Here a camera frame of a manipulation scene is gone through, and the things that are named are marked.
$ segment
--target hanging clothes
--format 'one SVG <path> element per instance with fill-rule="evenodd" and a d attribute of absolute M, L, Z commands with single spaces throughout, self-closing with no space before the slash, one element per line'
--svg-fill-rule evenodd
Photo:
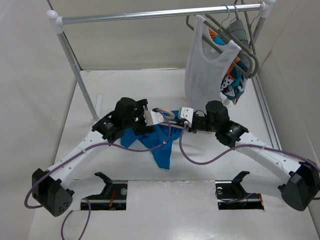
<path fill-rule="evenodd" d="M 211 39 L 216 44 L 221 46 L 226 45 L 216 32 L 211 29 L 208 31 Z M 248 67 L 239 57 L 236 57 L 234 62 L 245 72 L 248 70 Z M 231 65 L 221 82 L 220 91 L 235 105 L 239 101 L 241 95 L 245 92 L 247 80 L 247 77 L 243 76 L 241 72 Z"/>
<path fill-rule="evenodd" d="M 221 82 L 241 50 L 232 40 L 220 46 L 212 41 L 222 50 L 222 54 L 218 53 L 202 39 L 203 35 L 211 39 L 205 20 L 200 15 L 195 16 L 193 43 L 184 76 L 187 100 L 192 108 L 202 111 L 206 110 L 207 102 L 220 101 Z"/>

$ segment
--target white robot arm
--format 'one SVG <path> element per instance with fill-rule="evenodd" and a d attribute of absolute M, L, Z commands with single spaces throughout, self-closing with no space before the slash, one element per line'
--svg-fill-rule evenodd
<path fill-rule="evenodd" d="M 134 101 L 123 97 L 116 104 L 114 111 L 98 121 L 88 135 L 65 158 L 50 166 L 46 171 L 37 169 L 32 175 L 35 185 L 48 172 L 52 172 L 37 187 L 32 196 L 53 216 L 65 212 L 73 200 L 91 195 L 109 194 L 112 180 L 101 172 L 95 176 L 74 181 L 77 173 L 95 158 L 105 147 L 114 145 L 124 131 L 134 129 L 136 135 L 150 133 L 152 125 L 164 122 L 165 117 L 155 110 L 148 110 L 147 100 Z M 272 152 L 267 145 L 257 139 L 245 127 L 229 119 L 228 110 L 221 102 L 212 101 L 206 106 L 207 113 L 199 116 L 192 108 L 182 107 L 179 111 L 181 119 L 176 125 L 186 127 L 188 132 L 216 132 L 215 136 L 224 145 L 247 155 L 273 172 L 283 185 L 278 189 L 272 187 L 266 194 L 278 195 L 292 208 L 303 211 L 320 190 L 320 179 L 316 166 L 297 159 Z M 241 147 L 256 145 L 259 147 Z M 238 186 L 242 194 L 260 192 L 259 184 L 245 184 L 244 189 Z"/>

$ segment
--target white wall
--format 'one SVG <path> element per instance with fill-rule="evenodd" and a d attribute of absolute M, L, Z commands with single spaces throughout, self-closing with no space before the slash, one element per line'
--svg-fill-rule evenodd
<path fill-rule="evenodd" d="M 46 18 L 45 0 L 0 1 L 0 233 L 25 240 L 34 211 L 24 207 L 37 168 L 53 163 L 75 88 Z"/>
<path fill-rule="evenodd" d="M 282 147 L 319 162 L 320 5 L 300 0 L 260 69 Z M 320 232 L 320 202 L 310 205 Z"/>
<path fill-rule="evenodd" d="M 123 14 L 144 11 L 200 8 L 232 4 L 225 0 L 50 0 L 62 17 Z M 259 0 L 246 0 L 247 4 Z M 278 0 L 265 22 L 256 43 L 261 62 L 277 40 L 299 0 Z M 252 19 L 259 12 L 249 12 Z M 227 13 L 214 14 L 222 21 Z M 234 18 L 230 14 L 225 27 Z M 83 69 L 147 69 L 184 68 L 190 51 L 193 32 L 186 26 L 186 17 L 161 17 L 130 21 L 109 21 L 66 25 L 65 33 Z"/>

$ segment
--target white table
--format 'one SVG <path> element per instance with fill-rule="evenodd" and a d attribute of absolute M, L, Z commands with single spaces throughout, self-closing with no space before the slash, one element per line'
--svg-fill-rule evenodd
<path fill-rule="evenodd" d="M 183 69 L 85 71 L 82 76 L 92 98 L 103 94 L 103 116 L 114 109 L 121 97 L 146 98 L 149 108 L 178 110 L 188 106 Z M 228 110 L 231 120 L 270 144 L 250 81 L 239 103 Z M 56 161 L 67 155 L 91 126 L 91 114 L 77 86 Z M 227 149 L 214 134 L 203 133 L 186 133 L 183 146 L 192 159 L 203 162 Z M 136 141 L 131 148 L 144 146 Z M 213 180 L 230 180 L 241 171 L 251 172 L 247 181 L 265 183 L 261 193 L 268 186 L 279 185 L 269 170 L 238 152 L 230 152 L 213 164 L 198 166 L 182 156 L 176 141 L 170 170 L 164 170 L 158 168 L 150 152 L 133 153 L 110 147 L 89 163 L 79 178 L 103 172 L 113 180 L 132 180 L 128 184 L 127 210 L 94 211 L 83 239 L 319 239 L 308 209 L 295 211 L 273 196 L 262 195 L 265 211 L 218 210 Z M 46 210 L 37 209 L 28 239 L 60 239 L 64 216 L 55 218 Z M 86 217 L 86 211 L 71 215 L 64 229 L 67 239 L 78 239 Z"/>

